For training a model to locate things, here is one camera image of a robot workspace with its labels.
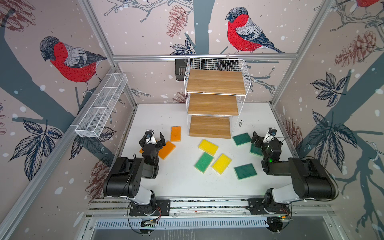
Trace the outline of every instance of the wooden shelf board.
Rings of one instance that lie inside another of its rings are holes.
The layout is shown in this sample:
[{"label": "wooden shelf board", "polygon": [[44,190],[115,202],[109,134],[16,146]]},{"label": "wooden shelf board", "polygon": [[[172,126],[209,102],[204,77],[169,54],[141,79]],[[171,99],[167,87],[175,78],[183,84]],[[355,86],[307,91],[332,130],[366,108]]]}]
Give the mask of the wooden shelf board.
[{"label": "wooden shelf board", "polygon": [[189,97],[188,114],[238,116],[236,96],[191,93]]},{"label": "wooden shelf board", "polygon": [[189,135],[192,137],[231,138],[229,118],[192,115]]},{"label": "wooden shelf board", "polygon": [[243,75],[235,71],[191,69],[187,92],[245,96]]}]

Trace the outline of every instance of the dark green sponge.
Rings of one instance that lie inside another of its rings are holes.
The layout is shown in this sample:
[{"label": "dark green sponge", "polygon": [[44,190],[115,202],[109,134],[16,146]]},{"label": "dark green sponge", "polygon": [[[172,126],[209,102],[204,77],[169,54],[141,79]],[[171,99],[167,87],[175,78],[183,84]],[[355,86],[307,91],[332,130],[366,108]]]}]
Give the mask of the dark green sponge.
[{"label": "dark green sponge", "polygon": [[255,154],[257,156],[260,156],[260,157],[263,156],[262,149],[259,148],[259,147],[255,147],[254,144],[251,144],[251,151],[250,151],[250,153]]},{"label": "dark green sponge", "polygon": [[232,137],[235,141],[237,146],[246,144],[247,142],[251,141],[251,137],[248,135],[248,133],[243,133],[237,136]]},{"label": "dark green sponge", "polygon": [[200,159],[195,164],[195,168],[199,170],[202,173],[205,173],[206,169],[209,167],[213,160],[213,156],[209,155],[208,153],[204,152],[203,155],[200,157]]},{"label": "dark green sponge", "polygon": [[256,176],[256,170],[252,163],[235,167],[235,172],[238,180]]}]

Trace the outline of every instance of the sponge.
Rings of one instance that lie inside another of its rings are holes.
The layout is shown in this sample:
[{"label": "sponge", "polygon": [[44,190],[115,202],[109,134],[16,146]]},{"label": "sponge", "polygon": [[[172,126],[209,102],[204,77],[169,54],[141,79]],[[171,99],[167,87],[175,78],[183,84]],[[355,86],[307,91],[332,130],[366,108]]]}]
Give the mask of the sponge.
[{"label": "sponge", "polygon": [[203,139],[203,141],[201,141],[201,143],[199,145],[199,148],[201,150],[203,150],[204,152],[213,156],[213,155],[215,155],[215,153],[218,149],[218,146],[216,146],[213,143],[208,142],[207,140]]},{"label": "sponge", "polygon": [[170,131],[170,141],[180,142],[181,141],[181,127],[172,127]]},{"label": "sponge", "polygon": [[200,172],[205,173],[213,159],[214,158],[211,155],[205,152],[195,164],[195,168]]},{"label": "sponge", "polygon": [[176,146],[173,143],[167,141],[166,145],[159,150],[159,157],[164,160],[173,151],[173,149],[175,149],[175,147]]},{"label": "sponge", "polygon": [[257,175],[256,170],[253,167],[252,163],[235,167],[234,170],[238,180],[242,180],[242,179]]},{"label": "sponge", "polygon": [[254,144],[251,144],[251,150],[250,150],[250,153],[254,154],[254,155],[257,155],[257,156],[263,156],[262,154],[262,149],[259,148],[259,147],[255,147]]},{"label": "sponge", "polygon": [[231,163],[231,161],[232,159],[230,159],[224,154],[221,154],[221,156],[217,159],[217,161],[212,166],[212,168],[221,175],[223,174],[224,170],[228,167],[228,165]]},{"label": "sponge", "polygon": [[235,141],[237,146],[246,144],[247,142],[251,141],[251,137],[248,135],[248,133],[243,133],[237,136],[232,137]]}]

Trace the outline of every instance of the bird head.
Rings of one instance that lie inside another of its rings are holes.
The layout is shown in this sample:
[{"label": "bird head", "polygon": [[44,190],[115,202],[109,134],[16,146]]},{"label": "bird head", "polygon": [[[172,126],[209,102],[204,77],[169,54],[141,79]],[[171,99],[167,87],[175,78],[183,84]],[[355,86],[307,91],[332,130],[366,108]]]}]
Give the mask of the bird head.
[{"label": "bird head", "polygon": [[56,60],[53,48],[59,42],[60,41],[53,36],[48,36],[42,40],[42,42],[40,43],[40,51],[44,61],[48,59],[51,61]]},{"label": "bird head", "polygon": [[229,11],[225,19],[233,23],[240,15],[248,15],[248,11],[244,7],[235,7]]}]

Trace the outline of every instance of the black mounting plate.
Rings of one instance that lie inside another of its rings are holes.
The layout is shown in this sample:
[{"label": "black mounting plate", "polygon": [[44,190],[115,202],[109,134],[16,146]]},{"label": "black mounting plate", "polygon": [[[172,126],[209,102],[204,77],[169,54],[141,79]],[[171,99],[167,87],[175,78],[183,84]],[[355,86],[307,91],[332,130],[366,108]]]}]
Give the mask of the black mounting plate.
[{"label": "black mounting plate", "polygon": [[[156,200],[156,206],[161,209],[161,215],[162,216],[169,216],[169,209],[170,209],[170,200]],[[129,211],[130,217],[140,217],[140,216],[146,216],[144,212],[147,212],[150,209],[150,207],[146,205],[131,205],[131,209]],[[153,213],[151,216],[159,216],[160,213],[156,209],[155,213]]]},{"label": "black mounting plate", "polygon": [[[268,212],[264,210],[263,200],[264,198],[248,199],[248,210],[251,212],[251,215],[268,214]],[[288,213],[291,212],[289,210],[289,207],[283,206],[283,209],[286,210]],[[283,210],[278,210],[274,214],[287,215],[287,213]]]}]

